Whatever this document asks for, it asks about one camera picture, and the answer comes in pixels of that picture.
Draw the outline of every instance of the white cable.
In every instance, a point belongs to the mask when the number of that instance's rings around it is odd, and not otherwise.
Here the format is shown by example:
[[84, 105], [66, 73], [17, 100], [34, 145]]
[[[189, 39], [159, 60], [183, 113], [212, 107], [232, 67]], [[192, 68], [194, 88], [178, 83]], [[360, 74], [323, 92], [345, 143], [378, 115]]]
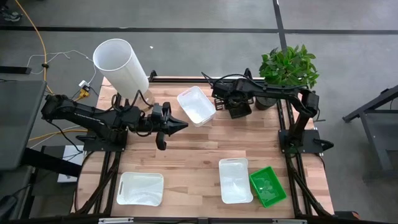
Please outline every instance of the white cable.
[[[73, 129], [73, 128], [79, 128], [79, 127], [80, 127], [80, 125], [76, 125], [76, 126], [72, 126], [72, 127], [69, 127], [69, 128], [64, 128], [64, 129], [62, 129], [62, 131], [66, 131], [66, 130]], [[50, 138], [54, 137], [55, 135], [57, 135], [57, 134], [50, 135], [49, 137], [45, 138], [44, 140], [41, 140], [36, 145], [34, 145], [34, 146], [30, 147], [30, 148], [33, 149], [34, 147], [38, 146], [39, 144], [42, 144], [43, 142], [45, 142], [45, 141], [49, 140]]]
[[[81, 53], [81, 52], [79, 52], [79, 51], [77, 51], [77, 50], [70, 50], [70, 51], [68, 51], [68, 52], [47, 53], [47, 55], [49, 55], [49, 54], [55, 54], [55, 56], [52, 57], [50, 60], [48, 60], [47, 63], [51, 62], [56, 56], [58, 56], [58, 55], [60, 55], [60, 54], [63, 54], [67, 59], [70, 59], [70, 57], [68, 57], [68, 55], [67, 55], [67, 53], [70, 53], [70, 52], [76, 52], [76, 53], [78, 53], [78, 54], [84, 56], [87, 60], [93, 62], [93, 66], [94, 66], [94, 75], [92, 76], [92, 78], [91, 78], [90, 81], [88, 82], [88, 84], [90, 85], [91, 82], [94, 80], [95, 75], [97, 74], [97, 69], [95, 68], [94, 61], [93, 61], [92, 59], [90, 59], [89, 57], [87, 57], [87, 55], [85, 55], [85, 54], [83, 54], [83, 53]], [[27, 61], [26, 67], [29, 67], [30, 60], [32, 59], [32, 57], [44, 57], [44, 55], [32, 55], [32, 56], [30, 56], [30, 57], [29, 57], [29, 60]], [[43, 68], [40, 72], [38, 72], [38, 73], [34, 73], [34, 72], [30, 72], [30, 73], [31, 73], [31, 74], [35, 74], [35, 75], [39, 75], [39, 74], [41, 74], [42, 72], [44, 72], [44, 68]]]

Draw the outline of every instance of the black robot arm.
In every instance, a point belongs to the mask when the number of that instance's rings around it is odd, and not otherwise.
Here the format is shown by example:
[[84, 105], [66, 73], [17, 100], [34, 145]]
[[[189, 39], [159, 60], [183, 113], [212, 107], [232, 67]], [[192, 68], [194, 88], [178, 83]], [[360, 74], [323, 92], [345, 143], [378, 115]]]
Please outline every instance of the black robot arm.
[[317, 114], [319, 102], [319, 96], [306, 86], [268, 84], [261, 86], [248, 78], [239, 78], [230, 83], [215, 81], [211, 96], [221, 100], [221, 103], [229, 110], [233, 118], [251, 113], [249, 100], [254, 96], [288, 100], [300, 113], [297, 122], [289, 128], [288, 135], [288, 141], [296, 146], [302, 145], [305, 126], [308, 120]]
[[81, 140], [97, 141], [105, 145], [119, 145], [126, 143], [127, 131], [137, 133], [140, 136], [148, 136], [157, 132], [156, 145], [158, 149], [165, 150], [165, 134], [171, 135], [186, 128], [188, 124], [171, 116], [170, 103], [163, 106], [155, 103], [152, 113], [145, 113], [136, 106], [120, 107], [118, 110], [100, 110], [86, 106], [69, 99], [65, 95], [48, 95], [42, 108], [42, 118], [48, 122], [54, 119], [65, 119], [80, 125], [94, 135], [80, 138]]

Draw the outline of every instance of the potted plant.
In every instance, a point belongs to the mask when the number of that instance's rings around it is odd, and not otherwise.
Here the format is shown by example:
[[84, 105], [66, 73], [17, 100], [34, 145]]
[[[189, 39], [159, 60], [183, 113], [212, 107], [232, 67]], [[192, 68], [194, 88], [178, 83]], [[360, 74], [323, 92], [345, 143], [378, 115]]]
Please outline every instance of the potted plant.
[[[314, 54], [307, 52], [302, 45], [296, 48], [287, 47], [286, 52], [281, 50], [271, 50], [269, 54], [262, 56], [262, 65], [259, 69], [260, 76], [264, 81], [274, 85], [308, 85], [312, 88], [319, 77], [317, 69], [311, 63], [315, 59]], [[256, 97], [256, 108], [266, 110], [276, 104], [274, 98]]]

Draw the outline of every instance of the green plastic basket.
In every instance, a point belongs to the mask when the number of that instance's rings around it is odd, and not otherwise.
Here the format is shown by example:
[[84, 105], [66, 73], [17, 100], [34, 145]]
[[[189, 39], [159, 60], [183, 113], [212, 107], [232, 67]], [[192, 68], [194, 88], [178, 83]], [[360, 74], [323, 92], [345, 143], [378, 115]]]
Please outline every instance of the green plastic basket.
[[286, 192], [272, 167], [250, 174], [250, 183], [256, 190], [262, 206], [266, 208], [286, 198]]

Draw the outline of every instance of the wooden tabletop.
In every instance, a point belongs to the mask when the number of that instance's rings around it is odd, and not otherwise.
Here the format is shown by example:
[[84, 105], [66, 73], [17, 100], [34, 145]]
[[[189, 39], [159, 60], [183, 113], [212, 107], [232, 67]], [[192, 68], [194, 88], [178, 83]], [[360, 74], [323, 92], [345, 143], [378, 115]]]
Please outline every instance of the wooden tabletop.
[[[156, 133], [142, 138], [129, 133], [126, 150], [122, 153], [118, 181], [123, 172], [150, 172], [164, 176], [163, 201], [158, 207], [119, 205], [114, 194], [112, 216], [130, 217], [228, 217], [228, 218], [292, 218], [292, 200], [285, 158], [279, 149], [277, 132], [280, 129], [276, 106], [232, 120], [228, 111], [217, 111], [213, 120], [196, 128], [177, 102], [177, 95], [192, 86], [199, 86], [213, 102], [208, 84], [151, 83], [155, 101], [171, 103], [172, 115], [189, 123], [189, 127], [166, 137], [167, 149], [155, 145]], [[97, 107], [107, 109], [116, 90], [104, 79]], [[313, 128], [312, 120], [307, 125]], [[103, 152], [95, 152], [87, 160], [78, 183], [78, 208], [98, 185], [103, 163]], [[287, 198], [270, 208], [264, 208], [252, 189], [251, 203], [225, 204], [221, 200], [218, 162], [224, 158], [245, 157], [249, 173], [271, 166], [284, 187]], [[308, 188], [330, 213], [333, 213], [325, 171], [319, 157], [302, 154]], [[300, 208], [303, 197], [297, 186]], [[104, 201], [108, 195], [105, 190]]]

